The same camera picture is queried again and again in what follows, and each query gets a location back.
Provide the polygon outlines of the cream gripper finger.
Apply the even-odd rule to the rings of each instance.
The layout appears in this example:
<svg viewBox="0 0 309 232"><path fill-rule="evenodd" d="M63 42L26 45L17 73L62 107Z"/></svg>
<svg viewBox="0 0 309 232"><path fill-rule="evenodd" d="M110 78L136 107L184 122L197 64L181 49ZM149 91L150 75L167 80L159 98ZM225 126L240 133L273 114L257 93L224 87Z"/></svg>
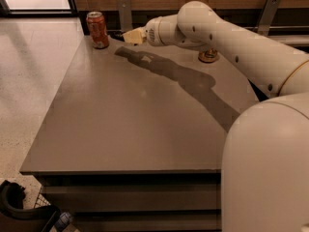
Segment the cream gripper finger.
<svg viewBox="0 0 309 232"><path fill-rule="evenodd" d="M123 33L123 38L128 44L143 44L147 39L145 28L139 27L127 31Z"/></svg>

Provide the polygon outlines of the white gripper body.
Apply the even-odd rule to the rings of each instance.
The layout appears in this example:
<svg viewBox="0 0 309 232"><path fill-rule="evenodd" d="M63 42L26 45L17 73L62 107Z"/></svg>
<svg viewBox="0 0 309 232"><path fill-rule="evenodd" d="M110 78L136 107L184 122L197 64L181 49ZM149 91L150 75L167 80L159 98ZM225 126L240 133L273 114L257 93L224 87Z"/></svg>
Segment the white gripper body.
<svg viewBox="0 0 309 232"><path fill-rule="evenodd" d="M164 46L159 34L159 26L162 16L151 19L145 26L147 42L152 46Z"/></svg>

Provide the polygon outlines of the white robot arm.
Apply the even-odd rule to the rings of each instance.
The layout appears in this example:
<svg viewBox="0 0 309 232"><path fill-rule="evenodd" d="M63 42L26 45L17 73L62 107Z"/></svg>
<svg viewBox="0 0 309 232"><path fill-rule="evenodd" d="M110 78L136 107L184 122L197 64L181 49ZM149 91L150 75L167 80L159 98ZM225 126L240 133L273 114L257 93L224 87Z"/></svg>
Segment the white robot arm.
<svg viewBox="0 0 309 232"><path fill-rule="evenodd" d="M213 48L249 80L258 102L233 123L223 150L222 232L308 232L309 55L228 22L200 1L124 39Z"/></svg>

